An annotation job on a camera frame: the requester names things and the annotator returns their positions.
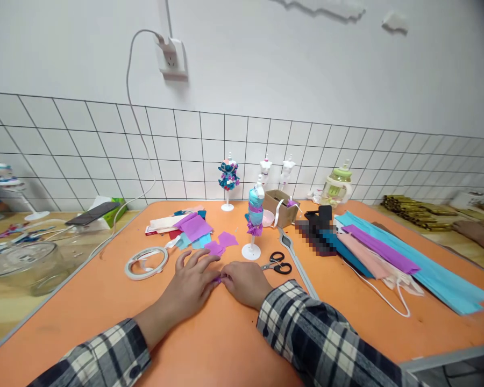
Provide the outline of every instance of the plaid shirt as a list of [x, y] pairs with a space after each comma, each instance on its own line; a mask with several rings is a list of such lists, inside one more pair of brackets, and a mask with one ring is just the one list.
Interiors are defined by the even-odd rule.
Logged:
[[[424, 386], [360, 339], [330, 305], [310, 298], [296, 281], [272, 291], [257, 329], [307, 386]], [[138, 325], [127, 319], [75, 347], [29, 386], [132, 386], [151, 358]]]

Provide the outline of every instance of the grid tile wall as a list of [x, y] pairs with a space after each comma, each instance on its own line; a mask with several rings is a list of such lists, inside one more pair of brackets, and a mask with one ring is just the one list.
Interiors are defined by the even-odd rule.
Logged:
[[[484, 192], [484, 139], [348, 127], [196, 111], [134, 108], [157, 182], [131, 209], [166, 199], [223, 199], [218, 166], [231, 152], [246, 199], [265, 154], [277, 188], [293, 155], [287, 193], [306, 198], [335, 166], [350, 159], [352, 199], [376, 204], [385, 194], [442, 203], [460, 189]], [[141, 195], [152, 183], [149, 161], [128, 105], [0, 94], [0, 161], [13, 166], [38, 210], [81, 211], [96, 195]], [[0, 198], [27, 208], [13, 193]]]

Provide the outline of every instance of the orange table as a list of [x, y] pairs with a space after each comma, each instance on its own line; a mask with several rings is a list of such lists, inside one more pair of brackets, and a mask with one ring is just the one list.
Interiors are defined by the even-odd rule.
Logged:
[[[68, 349], [116, 322], [135, 315], [156, 300], [174, 274], [179, 252], [172, 251], [163, 273], [135, 282], [124, 275], [125, 262], [150, 246], [163, 246], [167, 235], [145, 236], [151, 219], [168, 216], [187, 206], [204, 205], [207, 221], [214, 227], [213, 238], [222, 231], [234, 234], [240, 246], [229, 247], [218, 267], [243, 260], [241, 247], [250, 241], [243, 214], [247, 202], [233, 202], [232, 212], [220, 210], [221, 202], [158, 202], [149, 206], [127, 225], [103, 250], [0, 347], [0, 385], [20, 386], [58, 360]], [[302, 209], [315, 209], [303, 202]], [[484, 271], [417, 235], [393, 220], [358, 202], [345, 208], [394, 230], [446, 268], [484, 289]], [[318, 257], [293, 227], [286, 232], [294, 241], [319, 297], [340, 310], [357, 332], [396, 362], [429, 357], [484, 345], [484, 311], [460, 317], [427, 294], [404, 295], [412, 317], [396, 314], [339, 257]], [[271, 252], [284, 251], [278, 231], [265, 229], [257, 238], [263, 264]], [[286, 260], [292, 263], [288, 254]], [[272, 285], [290, 278], [304, 285], [294, 268], [288, 276], [268, 270]], [[395, 305], [402, 305], [395, 292], [381, 283], [378, 288]], [[153, 353], [154, 366], [142, 381], [151, 385], [301, 385], [292, 367], [267, 346], [254, 328], [257, 313], [239, 305], [219, 286], [204, 309], [173, 330]]]

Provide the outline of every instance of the phone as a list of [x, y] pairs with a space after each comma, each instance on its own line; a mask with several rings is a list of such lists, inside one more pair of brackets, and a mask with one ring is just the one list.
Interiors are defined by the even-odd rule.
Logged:
[[120, 203], [117, 202], [102, 203], [95, 208], [92, 208], [91, 210], [85, 212], [84, 214], [80, 214], [78, 217], [75, 217], [65, 222], [65, 224], [85, 226], [119, 206]]

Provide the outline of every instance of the black scissors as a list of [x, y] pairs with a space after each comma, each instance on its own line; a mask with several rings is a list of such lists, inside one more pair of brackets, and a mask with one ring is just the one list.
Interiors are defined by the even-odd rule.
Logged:
[[290, 263], [282, 262], [285, 255], [282, 252], [273, 252], [269, 257], [269, 264], [262, 266], [262, 270], [274, 269], [280, 274], [289, 274], [292, 271]]

